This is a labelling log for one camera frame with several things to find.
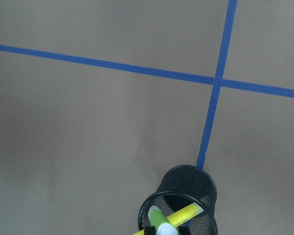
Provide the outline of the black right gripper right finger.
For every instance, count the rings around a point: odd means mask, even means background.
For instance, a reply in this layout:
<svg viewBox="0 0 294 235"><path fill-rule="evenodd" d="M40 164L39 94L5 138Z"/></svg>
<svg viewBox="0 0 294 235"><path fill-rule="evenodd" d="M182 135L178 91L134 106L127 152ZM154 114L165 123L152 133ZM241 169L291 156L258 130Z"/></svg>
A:
<svg viewBox="0 0 294 235"><path fill-rule="evenodd" d="M189 235L188 227L179 227L178 228L179 235Z"/></svg>

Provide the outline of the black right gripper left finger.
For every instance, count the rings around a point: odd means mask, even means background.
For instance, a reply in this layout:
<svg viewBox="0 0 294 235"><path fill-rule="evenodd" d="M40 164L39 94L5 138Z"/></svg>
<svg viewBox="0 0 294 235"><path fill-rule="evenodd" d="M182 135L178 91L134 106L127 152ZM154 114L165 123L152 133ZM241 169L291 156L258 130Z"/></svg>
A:
<svg viewBox="0 0 294 235"><path fill-rule="evenodd" d="M155 227L145 227L144 228L144 235L156 235L156 228Z"/></svg>

